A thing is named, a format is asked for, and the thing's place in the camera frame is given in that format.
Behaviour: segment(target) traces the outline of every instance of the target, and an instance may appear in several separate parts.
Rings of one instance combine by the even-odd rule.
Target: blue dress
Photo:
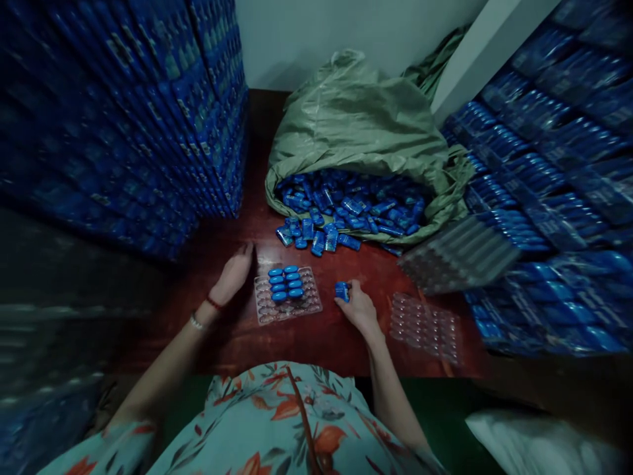
[[[290,362],[215,377],[204,410],[152,464],[154,424],[114,426],[73,447],[40,474],[444,473],[372,416],[353,378]]]

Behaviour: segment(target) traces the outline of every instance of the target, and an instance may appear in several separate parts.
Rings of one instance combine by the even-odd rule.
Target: green sack
[[[433,102],[437,85],[448,64],[448,60],[468,33],[470,25],[451,31],[439,44],[435,51],[424,58],[418,65],[409,66],[402,77],[414,82],[430,102]]]
[[[414,244],[466,215],[462,199],[474,170],[466,150],[450,150],[435,127],[429,102],[410,81],[386,79],[352,50],[335,53],[286,101],[266,175],[266,200],[297,215],[275,196],[283,178],[323,168],[371,175],[406,175],[432,189],[427,225],[410,236],[342,232],[389,244]],[[332,218],[324,216],[326,222]]]

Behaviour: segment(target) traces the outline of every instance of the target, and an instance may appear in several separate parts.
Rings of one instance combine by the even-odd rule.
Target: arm
[[[253,245],[250,243],[242,246],[229,259],[218,283],[209,292],[211,300],[225,305],[233,298],[246,281],[252,258]],[[218,315],[219,312],[207,301],[204,301],[195,312],[196,320],[205,327],[209,327]],[[161,411],[165,409],[166,402],[178,390],[193,366],[208,333],[208,330],[199,330],[187,321],[180,333],[138,380],[109,425],[148,418],[157,420]]]
[[[358,280],[352,280],[349,303],[339,298],[335,300],[367,343],[374,409],[378,419],[407,447],[430,450],[427,438],[400,384],[371,298],[361,290]]]

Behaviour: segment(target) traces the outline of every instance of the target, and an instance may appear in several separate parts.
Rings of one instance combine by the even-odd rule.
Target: wooden table
[[[334,283],[357,278],[373,299],[380,327],[388,334],[391,299],[395,292],[418,294],[413,282],[396,265],[397,258],[380,247],[363,243],[361,250],[339,246],[335,254],[315,257],[309,251],[285,248],[275,236],[283,216],[264,197],[270,143],[251,145],[244,202],[238,220],[203,220],[184,256],[177,277],[159,312],[131,331],[113,370],[145,370],[187,322],[191,310],[217,281],[224,263],[244,242],[256,245],[251,275],[210,335],[197,371],[237,375],[258,364],[289,360],[317,364],[341,376],[368,376],[369,359],[363,339],[334,303]],[[311,266],[323,302],[323,312],[260,327],[257,323],[253,278],[274,267]],[[468,315],[461,295],[429,302]],[[402,377],[483,377],[487,354],[479,331],[469,317],[461,318],[463,361],[452,367],[387,336],[389,349]]]

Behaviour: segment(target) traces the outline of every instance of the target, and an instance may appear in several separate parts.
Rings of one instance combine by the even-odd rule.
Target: hand
[[[361,290],[358,280],[351,281],[349,302],[338,297],[334,301],[341,307],[341,310],[352,325],[363,335],[365,341],[369,342],[378,337],[384,338],[380,325],[378,325],[374,304],[371,298]]]
[[[241,246],[225,264],[218,283],[209,292],[209,297],[220,305],[226,305],[242,288],[253,261],[253,243]]]

